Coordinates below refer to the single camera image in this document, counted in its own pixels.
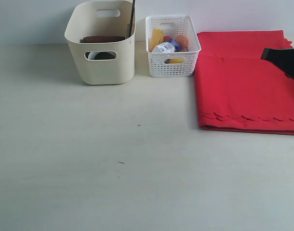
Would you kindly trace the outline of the yellow cheese wedge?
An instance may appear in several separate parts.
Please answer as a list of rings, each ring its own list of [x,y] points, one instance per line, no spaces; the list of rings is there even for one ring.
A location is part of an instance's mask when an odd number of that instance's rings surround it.
[[[154,28],[150,39],[150,50],[164,42],[164,32],[161,29]]]

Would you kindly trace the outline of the red grilled sausage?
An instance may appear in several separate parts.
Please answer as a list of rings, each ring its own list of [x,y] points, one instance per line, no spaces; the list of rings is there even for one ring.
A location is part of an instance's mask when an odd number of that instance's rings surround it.
[[[163,41],[164,41],[164,42],[167,42],[167,41],[169,41],[170,39],[171,39],[170,36],[164,36],[164,37],[163,37]]]

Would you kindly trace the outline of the white perforated plastic basket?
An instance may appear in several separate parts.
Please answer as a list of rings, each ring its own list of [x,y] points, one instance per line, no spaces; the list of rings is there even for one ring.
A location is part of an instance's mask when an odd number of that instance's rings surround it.
[[[145,19],[146,51],[148,53],[149,73],[152,77],[188,77],[194,72],[196,61],[201,51],[195,27],[190,16],[186,15],[152,15]],[[189,40],[186,50],[174,53],[152,53],[150,39],[154,28],[161,29],[164,36],[175,39],[185,35]],[[167,59],[182,58],[181,64],[166,64]]]

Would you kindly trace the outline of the brown chopstick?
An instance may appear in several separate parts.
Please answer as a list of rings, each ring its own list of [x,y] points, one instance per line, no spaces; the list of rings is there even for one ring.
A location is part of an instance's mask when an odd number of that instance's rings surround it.
[[[133,27],[133,23],[134,23],[134,14],[135,14],[135,2],[136,2],[136,0],[132,0],[131,17],[130,17],[130,22],[128,24],[127,38],[129,38],[132,34],[132,27]]]

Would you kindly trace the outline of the red tablecloth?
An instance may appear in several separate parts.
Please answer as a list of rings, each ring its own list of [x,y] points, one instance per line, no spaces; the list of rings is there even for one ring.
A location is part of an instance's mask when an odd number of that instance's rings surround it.
[[[289,49],[281,30],[200,32],[195,71],[199,127],[294,135],[294,80],[264,48]]]

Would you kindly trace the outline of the yellow lemon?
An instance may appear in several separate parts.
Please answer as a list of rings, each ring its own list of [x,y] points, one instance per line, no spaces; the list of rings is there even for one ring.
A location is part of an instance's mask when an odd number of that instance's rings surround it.
[[[184,62],[184,59],[182,58],[172,58],[172,59],[167,59],[165,61],[166,64],[181,64]]]

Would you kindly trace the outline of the pale green ceramic bowl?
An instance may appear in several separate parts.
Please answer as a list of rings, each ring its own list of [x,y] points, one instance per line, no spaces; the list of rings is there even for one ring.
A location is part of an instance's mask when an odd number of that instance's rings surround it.
[[[92,51],[92,52],[89,53],[88,59],[89,60],[94,60],[95,59],[95,56],[96,56],[96,52],[95,51]]]

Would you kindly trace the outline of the cream plastic bin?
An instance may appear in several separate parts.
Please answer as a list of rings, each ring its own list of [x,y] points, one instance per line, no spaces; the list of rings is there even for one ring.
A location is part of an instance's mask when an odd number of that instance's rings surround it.
[[[127,38],[132,2],[96,0],[74,8],[65,30],[65,39],[81,79],[90,85],[122,84],[134,76],[135,16]],[[123,36],[112,43],[80,43],[87,36]],[[89,60],[90,52],[113,51],[113,60]]]

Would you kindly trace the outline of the stainless steel cup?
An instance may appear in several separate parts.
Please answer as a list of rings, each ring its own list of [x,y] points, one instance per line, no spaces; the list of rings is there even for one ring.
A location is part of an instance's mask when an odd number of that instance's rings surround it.
[[[113,51],[97,52],[94,56],[94,60],[113,60],[116,58],[116,54]]]

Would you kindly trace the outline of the brown egg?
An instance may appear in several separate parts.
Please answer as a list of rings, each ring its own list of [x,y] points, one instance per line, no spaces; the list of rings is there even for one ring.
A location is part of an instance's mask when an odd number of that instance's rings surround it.
[[[177,35],[175,41],[179,44],[181,50],[186,50],[189,45],[189,40],[185,35]]]

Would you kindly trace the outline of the round wooden plate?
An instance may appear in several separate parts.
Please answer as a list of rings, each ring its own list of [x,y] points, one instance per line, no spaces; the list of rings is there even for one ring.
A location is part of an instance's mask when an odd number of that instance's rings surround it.
[[[87,36],[80,43],[112,43],[125,40],[123,36]]]

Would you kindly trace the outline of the blue white milk carton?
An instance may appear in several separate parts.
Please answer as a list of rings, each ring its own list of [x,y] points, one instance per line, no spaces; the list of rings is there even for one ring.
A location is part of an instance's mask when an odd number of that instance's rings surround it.
[[[174,53],[181,51],[181,46],[173,39],[169,39],[159,45],[156,45],[152,53]]]

